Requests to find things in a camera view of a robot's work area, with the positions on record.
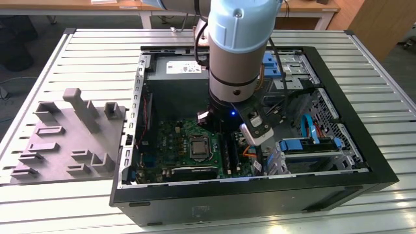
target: black cable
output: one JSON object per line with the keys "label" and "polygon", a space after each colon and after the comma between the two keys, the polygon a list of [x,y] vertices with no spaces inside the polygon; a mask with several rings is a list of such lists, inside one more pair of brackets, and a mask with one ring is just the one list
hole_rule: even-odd
{"label": "black cable", "polygon": [[199,45],[200,38],[201,38],[201,35],[203,35],[203,32],[204,32],[207,26],[208,26],[208,23],[204,24],[204,26],[201,27],[200,31],[197,32],[196,39],[195,39],[195,44],[193,44],[195,61],[197,62],[197,64],[199,64],[200,66],[204,65],[205,67],[207,67],[207,64],[203,64],[203,62],[200,61],[200,58],[197,57],[197,45]]}
{"label": "black cable", "polygon": [[279,57],[279,52],[277,52],[277,48],[275,46],[273,40],[272,38],[268,39],[268,42],[271,43],[271,46],[273,48],[273,52],[275,52],[275,56],[276,56],[276,61],[277,61],[277,66],[279,66],[279,70],[280,70],[280,74],[281,74],[281,82],[284,84],[284,95],[285,95],[285,102],[284,102],[284,114],[283,116],[285,116],[287,114],[287,102],[288,102],[288,93],[287,93],[287,73],[284,72],[284,68],[281,66],[281,61],[280,61],[280,57]]}
{"label": "black cable", "polygon": [[[175,16],[172,16],[172,17],[165,17],[167,19],[173,19],[173,17]],[[164,21],[164,19],[160,17],[160,16],[157,16],[157,18],[161,20],[161,21]]]}
{"label": "black cable", "polygon": [[4,97],[3,97],[3,95],[1,95],[1,89],[0,89],[0,98],[1,98],[3,101],[7,101],[7,100],[11,99],[11,95],[8,95],[8,98],[4,98]]}
{"label": "black cable", "polygon": [[291,7],[288,6],[288,2],[287,2],[287,0],[284,0],[285,1],[285,16],[289,18],[291,17]]}

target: slotted aluminum table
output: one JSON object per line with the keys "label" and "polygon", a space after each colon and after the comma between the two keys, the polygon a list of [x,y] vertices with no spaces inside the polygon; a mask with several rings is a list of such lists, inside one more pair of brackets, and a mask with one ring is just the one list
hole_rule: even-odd
{"label": "slotted aluminum table", "polygon": [[[367,233],[416,228],[416,107],[355,36],[343,31],[277,31],[276,45],[315,46],[397,173],[400,182],[328,212],[292,214],[145,230],[179,233]],[[131,106],[140,47],[192,45],[189,30],[77,29],[64,34],[0,144],[0,179],[17,164],[37,117],[36,103],[83,90],[95,106]],[[108,206],[112,180],[0,187],[0,233],[135,233],[143,231]]]}

